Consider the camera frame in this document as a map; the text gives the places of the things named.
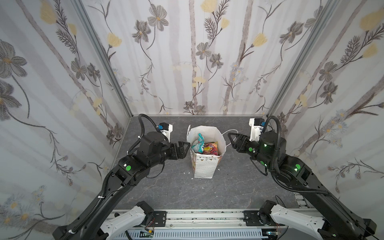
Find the orange fruits candy bag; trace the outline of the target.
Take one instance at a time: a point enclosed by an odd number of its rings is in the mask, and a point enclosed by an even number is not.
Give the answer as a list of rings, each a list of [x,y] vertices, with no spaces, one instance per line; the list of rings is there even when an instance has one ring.
[[[218,143],[206,143],[203,147],[203,155],[219,156]]]

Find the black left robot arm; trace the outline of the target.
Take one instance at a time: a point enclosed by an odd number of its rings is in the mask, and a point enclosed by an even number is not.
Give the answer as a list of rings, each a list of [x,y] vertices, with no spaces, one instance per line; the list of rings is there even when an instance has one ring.
[[[191,145],[188,142],[170,143],[159,132],[145,134],[138,144],[135,153],[120,159],[106,175],[101,191],[80,216],[54,230],[54,239],[112,240],[130,227],[151,222],[154,210],[144,201],[125,214],[113,219],[108,217],[122,198],[149,175],[151,168],[164,165],[166,160],[184,159]]]

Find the white patterned paper bag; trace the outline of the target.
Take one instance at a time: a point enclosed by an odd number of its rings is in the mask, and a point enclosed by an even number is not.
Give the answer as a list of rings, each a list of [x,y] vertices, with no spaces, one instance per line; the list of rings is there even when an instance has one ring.
[[[201,133],[204,136],[205,144],[206,143],[218,143],[219,156],[213,155],[203,155],[196,154],[192,150],[193,142],[198,138],[198,134]],[[198,179],[212,179],[216,168],[220,161],[222,160],[227,147],[229,146],[226,143],[224,138],[224,134],[226,133],[238,133],[238,130],[230,129],[223,133],[220,130],[213,126],[197,126],[192,128],[188,127],[187,130],[187,142],[191,144],[191,159],[192,159],[192,167],[194,171],[194,177]]]

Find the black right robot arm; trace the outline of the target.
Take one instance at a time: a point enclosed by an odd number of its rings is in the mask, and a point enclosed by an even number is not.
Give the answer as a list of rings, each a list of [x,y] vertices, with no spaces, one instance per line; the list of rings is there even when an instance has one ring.
[[[275,222],[306,233],[317,240],[366,240],[374,237],[376,223],[363,219],[341,203],[297,157],[286,155],[286,140],[274,131],[262,132],[258,141],[228,133],[232,147],[250,156],[283,189],[302,195],[321,214],[311,217],[267,201],[259,214],[264,222]]]

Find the teal mint candy bag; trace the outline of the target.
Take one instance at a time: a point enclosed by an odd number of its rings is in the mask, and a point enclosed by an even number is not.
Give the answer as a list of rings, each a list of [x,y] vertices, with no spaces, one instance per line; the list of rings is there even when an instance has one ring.
[[[205,139],[204,136],[199,133],[198,138],[192,144],[192,150],[196,154],[202,154],[204,152]]]

